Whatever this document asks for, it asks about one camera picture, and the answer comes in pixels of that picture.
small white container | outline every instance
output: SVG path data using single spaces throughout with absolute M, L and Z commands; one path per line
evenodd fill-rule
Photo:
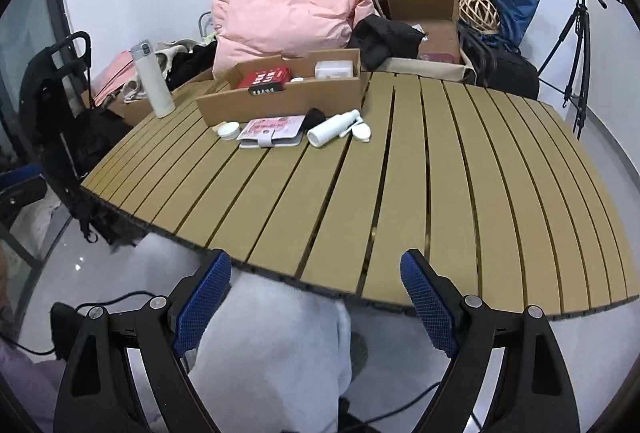
M 348 79 L 353 77 L 351 61 L 318 61 L 316 79 Z
M 240 135 L 240 125 L 237 122 L 228 122 L 218 128 L 218 137 L 222 140 L 233 140 Z
M 162 118 L 175 109 L 174 100 L 166 87 L 164 77 L 158 65 L 158 58 L 149 40 L 138 43 L 131 49 L 131 57 L 138 72 L 138 77 L 151 103 L 156 117 Z

beige bag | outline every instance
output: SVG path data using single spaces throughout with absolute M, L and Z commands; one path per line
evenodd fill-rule
M 415 74 L 433 79 L 452 80 L 453 82 L 476 83 L 476 70 L 467 55 L 460 48 L 460 57 L 465 64 L 436 63 L 419 59 L 388 58 L 380 64 L 378 72 L 396 74 Z

table slat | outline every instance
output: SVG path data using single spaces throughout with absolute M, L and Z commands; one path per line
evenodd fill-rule
M 158 185 L 158 182 L 162 180 L 164 175 L 171 169 L 171 167 L 187 152 L 187 150 L 199 139 L 202 134 L 209 130 L 209 127 L 200 118 L 196 124 L 190 127 L 187 132 L 178 139 L 178 141 L 171 146 L 158 162 L 156 162 L 149 172 L 143 175 L 142 179 L 138 182 L 138 185 L 129 193 L 126 200 L 120 204 L 120 209 L 134 214 L 140 205 L 145 201 L 146 197 L 153 191 Z M 133 175 L 138 173 L 140 166 L 133 171 Z
M 295 275 L 347 142 L 340 138 L 320 149 L 307 148 L 249 256 L 249 263 Z
M 529 127 L 511 101 L 502 92 L 487 91 L 504 117 L 520 152 L 524 156 L 542 201 L 555 258 L 558 262 L 562 312 L 577 312 L 588 309 L 590 307 L 589 294 L 574 222 L 556 178 Z
M 556 258 L 533 179 L 487 90 L 468 86 L 467 91 L 494 146 L 511 197 L 522 251 L 525 305 L 537 305 L 547 315 L 558 315 L 561 305 Z
M 420 78 L 427 123 L 429 262 L 461 294 L 478 294 L 476 226 L 460 140 L 442 82 Z
M 307 145 L 305 141 L 270 150 L 213 236 L 210 249 L 247 259 Z
M 545 127 L 542 126 L 542 123 L 529 108 L 526 101 L 513 95 L 508 97 L 523 117 L 540 149 L 542 149 L 542 153 L 545 155 L 558 181 L 562 195 L 569 208 L 569 213 L 574 220 L 578 244 L 580 244 L 582 253 L 582 262 L 587 274 L 587 288 L 589 289 L 591 307 L 608 305 L 611 301 L 602 251 L 600 250 L 591 216 L 575 183 L 575 179 L 558 151 L 556 144 L 551 140 Z
M 218 224 L 225 218 L 236 196 L 267 152 L 264 149 L 239 149 L 204 191 L 176 234 L 191 243 L 206 247 Z
M 133 177 L 131 174 L 135 169 L 149 156 L 153 155 L 155 158 L 160 158 L 164 152 L 168 149 L 167 144 L 175 143 L 193 124 L 197 122 L 200 117 L 198 108 L 194 105 L 189 109 L 185 109 L 179 116 L 175 117 L 169 124 L 166 124 L 158 133 L 156 133 L 149 142 L 147 142 L 142 148 L 127 162 L 127 164 L 112 177 L 111 182 L 107 184 L 100 198 L 104 200 L 111 200 L 111 197 L 120 190 L 120 193 L 126 191 L 123 188 L 126 185 L 126 189 L 132 189 L 135 187 L 140 177 Z
M 587 170 L 587 174 L 589 175 L 591 182 L 593 182 L 593 186 L 595 187 L 596 191 L 598 192 L 598 196 L 602 201 L 602 205 L 604 206 L 605 212 L 607 213 L 609 222 L 613 229 L 613 234 L 616 238 L 616 245 L 618 246 L 620 259 L 622 260 L 622 268 L 625 273 L 626 293 L 629 297 L 638 295 L 640 291 L 638 270 L 636 269 L 634 256 L 631 251 L 631 245 L 629 244 L 629 240 L 626 235 L 625 225 L 620 219 L 618 208 L 616 207 L 613 198 L 611 198 L 609 190 L 604 185 L 604 182 L 600 177 L 600 173 L 598 173 L 598 169 L 593 164 L 593 161 L 591 161 L 590 156 L 580 145 L 574 134 L 569 131 L 569 127 L 566 125 L 564 120 L 562 120 L 558 112 L 548 104 L 544 104 L 543 107 L 546 109 L 547 113 L 551 115 L 551 118 L 561 129 L 565 138 L 569 141 L 569 144 L 571 144 L 571 146 L 574 148 L 575 154 L 578 156 L 578 158 L 582 162 L 582 165 Z
M 123 168 L 126 168 L 127 164 L 136 157 L 142 148 L 148 148 L 148 144 L 150 142 L 158 142 L 158 135 L 166 135 L 167 133 L 164 131 L 169 125 L 172 129 L 175 127 L 175 121 L 179 119 L 179 121 L 183 121 L 187 114 L 190 114 L 194 109 L 196 109 L 196 103 L 190 102 L 185 103 L 179 108 L 176 108 L 171 114 L 167 115 L 162 119 L 156 119 L 151 124 L 149 124 L 149 131 L 145 133 L 139 140 L 135 142 L 133 146 L 131 146 L 127 151 L 120 157 L 120 159 L 113 165 L 113 167 L 104 174 L 99 180 L 96 178 L 94 187 L 90 189 L 96 193 L 100 194 L 101 198 L 102 192 L 105 188 L 113 181 L 113 179 L 122 171 Z
M 400 258 L 408 249 L 424 253 L 427 166 L 420 82 L 398 75 L 385 186 L 362 296 L 411 305 L 400 279 Z
M 82 181 L 82 185 L 85 188 L 89 188 L 94 183 L 95 178 L 100 174 L 103 168 L 110 167 L 110 164 L 113 165 L 113 161 L 117 160 L 116 156 L 122 152 L 122 149 L 127 146 L 129 148 L 131 146 L 131 141 L 133 137 L 138 135 L 140 132 L 145 130 L 146 125 L 151 123 L 153 117 L 147 115 L 145 119 L 141 120 L 136 126 L 131 129 L 120 141 L 113 147 L 111 150 L 102 157 L 100 162 L 98 162 L 91 170 L 91 172 L 86 176 L 86 178 Z
M 607 213 L 604 212 L 600 197 L 596 193 L 582 162 L 580 162 L 580 159 L 578 159 L 578 156 L 575 154 L 574 148 L 567 142 L 567 139 L 565 139 L 553 119 L 549 117 L 549 114 L 546 113 L 546 110 L 539 102 L 530 101 L 527 102 L 527 104 L 545 127 L 551 139 L 556 143 L 564 161 L 574 176 L 575 182 L 578 184 L 578 189 L 582 194 L 584 202 L 587 204 L 591 221 L 593 222 L 598 241 L 600 242 L 602 255 L 604 256 L 611 301 L 623 301 L 626 299 L 625 275 L 622 272 L 622 263 L 620 261 L 618 247 L 616 246 L 616 239 L 613 236 L 613 230 L 609 225 L 609 219 L 607 218 Z
M 386 147 L 394 76 L 374 73 L 364 119 L 371 141 L 353 141 L 307 259 L 302 280 L 354 293 L 371 232 Z
M 146 178 L 151 169 L 162 160 L 162 158 L 171 151 L 175 143 L 184 137 L 193 126 L 202 121 L 200 112 L 196 109 L 184 121 L 175 127 L 172 132 L 167 135 L 158 145 L 151 150 L 135 169 L 129 174 L 126 180 L 116 189 L 109 201 L 117 207 L 120 207 L 131 191 L 135 189 L 143 178 Z M 198 128 L 199 134 L 202 134 L 202 126 Z
M 476 204 L 481 297 L 494 309 L 522 312 L 520 251 L 500 168 L 466 88 L 454 82 L 444 84 L 462 138 Z
M 206 130 L 155 185 L 142 205 L 136 210 L 135 216 L 151 223 L 184 178 L 217 141 L 217 134 Z
M 237 148 L 236 141 L 218 141 L 185 177 L 152 223 L 170 233 L 175 233 L 198 197 L 220 173 L 222 166 Z
M 135 155 L 135 152 L 142 148 L 149 139 L 151 139 L 165 124 L 171 122 L 176 116 L 178 116 L 184 109 L 186 109 L 190 103 L 189 98 L 195 94 L 194 92 L 186 92 L 177 99 L 175 99 L 175 110 L 169 115 L 163 118 L 157 118 L 152 112 L 142 122 L 140 122 L 134 130 L 129 132 L 132 134 L 131 139 L 127 139 L 127 142 L 121 148 L 117 150 L 112 149 L 107 156 L 103 159 L 105 165 L 100 169 L 100 172 L 90 182 L 85 184 L 89 190 L 99 194 L 104 187 L 109 183 L 111 178 Z

pink cloth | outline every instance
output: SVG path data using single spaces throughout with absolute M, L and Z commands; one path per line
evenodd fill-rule
M 282 54 L 344 47 L 351 29 L 375 13 L 371 0 L 213 0 L 220 73 L 235 64 Z
M 131 52 L 123 50 L 91 81 L 91 91 L 94 94 L 96 106 L 100 106 L 111 93 L 129 82 L 135 75 L 136 67 L 133 64 Z

rattan ball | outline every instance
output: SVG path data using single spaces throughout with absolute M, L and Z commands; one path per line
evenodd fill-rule
M 500 14 L 491 0 L 458 0 L 460 17 L 482 34 L 497 34 Z

